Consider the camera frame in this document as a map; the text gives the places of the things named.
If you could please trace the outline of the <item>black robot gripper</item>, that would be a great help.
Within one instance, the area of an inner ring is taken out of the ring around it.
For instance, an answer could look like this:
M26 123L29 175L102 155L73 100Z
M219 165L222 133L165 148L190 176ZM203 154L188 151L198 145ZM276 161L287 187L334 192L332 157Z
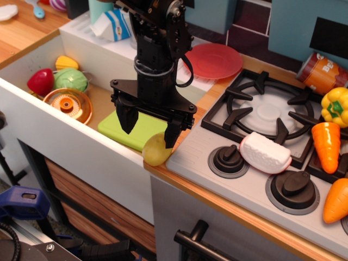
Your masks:
M191 76L183 84L176 82L177 62L164 71L151 69L141 63L134 62L137 72L136 80L113 79L111 101L116 106L116 113L121 128L130 134L136 125L139 112L149 114L167 121L164 134L165 148L173 148L181 132L192 128L197 108L181 96L177 88L186 88L193 79L193 68L186 56L182 58Z

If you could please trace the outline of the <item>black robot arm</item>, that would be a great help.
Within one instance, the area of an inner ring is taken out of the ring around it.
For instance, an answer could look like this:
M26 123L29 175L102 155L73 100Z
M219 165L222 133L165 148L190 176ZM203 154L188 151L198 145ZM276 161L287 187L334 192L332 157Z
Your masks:
M184 1L113 1L129 12L137 42L134 58L135 80L113 79L111 100L124 132L129 134L138 114L144 113L167 122L166 148L173 148L182 131L192 128L196 106L184 98L178 88L189 86L177 82L178 62L193 72L186 56L192 50L193 36L185 21Z

